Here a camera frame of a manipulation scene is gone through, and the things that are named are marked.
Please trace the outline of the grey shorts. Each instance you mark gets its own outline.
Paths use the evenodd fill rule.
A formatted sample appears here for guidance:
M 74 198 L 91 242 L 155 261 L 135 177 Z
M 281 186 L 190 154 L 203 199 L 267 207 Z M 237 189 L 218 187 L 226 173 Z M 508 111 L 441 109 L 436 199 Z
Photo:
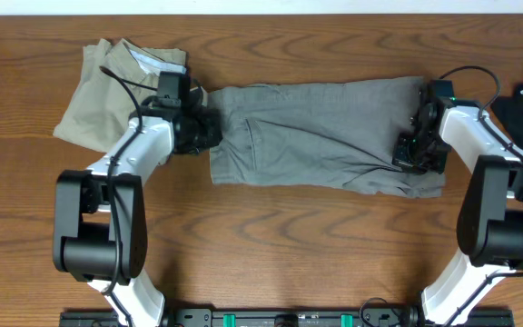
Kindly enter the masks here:
M 439 197 L 443 174 L 405 173 L 392 163 L 423 85 L 422 77 L 407 76 L 214 91 L 208 105 L 222 114 L 222 141 L 210 151 L 212 181 Z

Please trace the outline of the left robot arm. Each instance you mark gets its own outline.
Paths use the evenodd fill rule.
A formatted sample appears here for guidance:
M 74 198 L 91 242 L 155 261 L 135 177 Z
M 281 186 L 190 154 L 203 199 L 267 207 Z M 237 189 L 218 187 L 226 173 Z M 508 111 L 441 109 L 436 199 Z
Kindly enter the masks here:
M 143 104 L 123 136 L 84 170 L 56 182 L 53 262 L 103 295 L 118 326 L 164 326 L 166 300 L 144 269 L 143 188 L 174 154 L 198 154 L 222 139 L 216 109 Z

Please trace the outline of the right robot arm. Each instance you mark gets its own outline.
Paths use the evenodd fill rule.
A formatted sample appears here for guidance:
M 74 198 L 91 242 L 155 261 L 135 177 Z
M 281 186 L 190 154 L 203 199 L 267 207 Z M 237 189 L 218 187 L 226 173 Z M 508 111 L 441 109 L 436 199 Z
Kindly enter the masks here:
M 393 162 L 409 173 L 441 172 L 455 150 L 471 172 L 459 211 L 458 249 L 438 279 L 402 315 L 404 326 L 494 326 L 510 322 L 477 304 L 500 282 L 523 278 L 523 150 L 478 103 L 440 96 L 422 101 L 401 134 Z

